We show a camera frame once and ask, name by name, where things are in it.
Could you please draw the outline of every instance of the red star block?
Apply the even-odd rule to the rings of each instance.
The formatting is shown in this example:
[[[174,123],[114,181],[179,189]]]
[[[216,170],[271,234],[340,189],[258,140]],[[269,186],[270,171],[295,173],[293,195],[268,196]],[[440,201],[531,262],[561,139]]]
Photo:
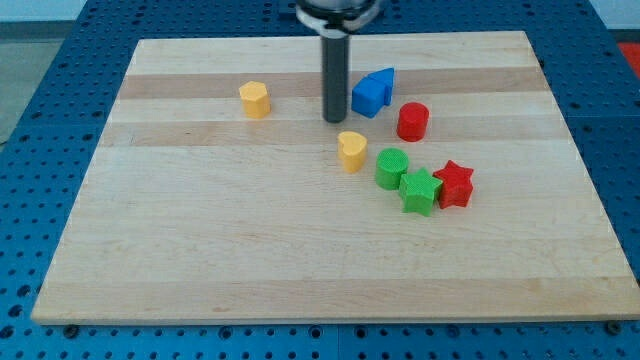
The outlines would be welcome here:
[[[433,177],[442,180],[440,191],[440,209],[451,205],[466,207],[473,191],[471,184],[471,174],[473,169],[459,166],[449,160],[444,169],[433,173]]]

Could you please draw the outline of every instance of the yellow block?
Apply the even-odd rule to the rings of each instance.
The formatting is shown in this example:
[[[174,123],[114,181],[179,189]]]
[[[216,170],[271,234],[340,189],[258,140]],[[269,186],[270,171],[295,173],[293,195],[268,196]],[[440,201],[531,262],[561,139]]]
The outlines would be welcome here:
[[[338,158],[344,171],[352,174],[364,165],[367,159],[367,138],[354,131],[343,131],[338,135]]]
[[[248,117],[262,119],[271,112],[267,85],[257,81],[249,81],[242,85],[239,90],[244,112]]]

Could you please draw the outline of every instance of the black cylindrical rod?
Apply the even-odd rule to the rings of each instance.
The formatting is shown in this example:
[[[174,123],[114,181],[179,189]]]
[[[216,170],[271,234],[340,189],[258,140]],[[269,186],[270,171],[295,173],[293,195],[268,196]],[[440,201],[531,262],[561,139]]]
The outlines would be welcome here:
[[[347,116],[349,36],[322,37],[322,116],[338,123]]]

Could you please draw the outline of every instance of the wood grain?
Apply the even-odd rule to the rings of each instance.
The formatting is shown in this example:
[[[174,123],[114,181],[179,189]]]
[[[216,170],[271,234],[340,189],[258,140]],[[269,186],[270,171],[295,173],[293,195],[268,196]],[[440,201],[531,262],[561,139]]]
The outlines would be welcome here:
[[[375,119],[337,125],[320,119],[318,49],[315,38],[140,42],[32,318],[640,316],[640,289],[523,33],[354,37],[352,82],[390,65],[397,88]],[[242,113],[247,80],[270,89],[263,120]],[[394,133],[408,101],[431,110],[418,143]],[[343,130],[369,139],[357,174],[337,160]],[[373,181],[389,146],[410,171],[475,168],[470,207],[403,214],[397,192]]]

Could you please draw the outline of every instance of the red cylinder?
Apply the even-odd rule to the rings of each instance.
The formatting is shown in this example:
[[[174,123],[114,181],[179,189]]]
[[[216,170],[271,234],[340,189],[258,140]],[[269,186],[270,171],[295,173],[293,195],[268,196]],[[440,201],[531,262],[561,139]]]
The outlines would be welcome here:
[[[400,108],[398,136],[409,142],[422,140],[427,133],[428,122],[429,109],[426,106],[417,102],[406,103]]]

